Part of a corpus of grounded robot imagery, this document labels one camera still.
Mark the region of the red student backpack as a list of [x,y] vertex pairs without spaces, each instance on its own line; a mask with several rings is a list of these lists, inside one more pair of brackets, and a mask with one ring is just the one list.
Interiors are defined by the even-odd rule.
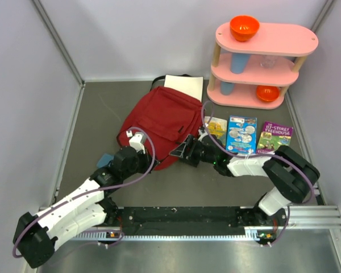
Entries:
[[117,135],[120,146],[128,145],[126,131],[138,127],[153,141],[156,159],[160,162],[155,170],[170,167],[178,158],[169,153],[177,148],[188,135],[197,136],[202,126],[202,102],[175,89],[154,87],[165,76],[153,80],[150,91],[144,95],[124,120]]

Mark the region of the yellow Brideshead Revisited book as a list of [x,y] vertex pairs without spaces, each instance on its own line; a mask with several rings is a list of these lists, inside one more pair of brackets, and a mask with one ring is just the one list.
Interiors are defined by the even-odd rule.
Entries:
[[212,135],[215,135],[216,138],[221,141],[222,146],[225,147],[227,139],[227,120],[206,116],[204,121],[209,132]]

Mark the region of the blue snap wallet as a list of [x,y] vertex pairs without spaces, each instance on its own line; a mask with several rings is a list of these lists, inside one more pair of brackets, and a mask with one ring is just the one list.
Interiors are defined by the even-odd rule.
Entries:
[[97,163],[97,168],[102,168],[108,166],[110,162],[113,160],[114,156],[110,154],[103,154],[100,160]]

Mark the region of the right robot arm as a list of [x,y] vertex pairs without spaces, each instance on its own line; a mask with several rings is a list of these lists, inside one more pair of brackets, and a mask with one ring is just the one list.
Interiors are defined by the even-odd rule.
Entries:
[[275,152],[258,155],[229,155],[219,148],[221,142],[205,135],[200,140],[192,135],[169,154],[196,167],[199,162],[213,164],[222,176],[262,176],[271,180],[274,188],[256,203],[254,219],[267,225],[283,207],[301,204],[320,178],[319,171],[289,146]]

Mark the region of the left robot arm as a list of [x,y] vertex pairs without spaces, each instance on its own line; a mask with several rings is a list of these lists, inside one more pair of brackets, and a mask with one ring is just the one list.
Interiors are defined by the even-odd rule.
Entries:
[[75,236],[98,225],[112,225],[118,207],[111,198],[116,190],[135,184],[125,182],[140,174],[144,178],[157,165],[156,150],[124,146],[95,170],[77,189],[36,214],[23,214],[13,237],[12,255],[23,258],[31,268],[45,264]]

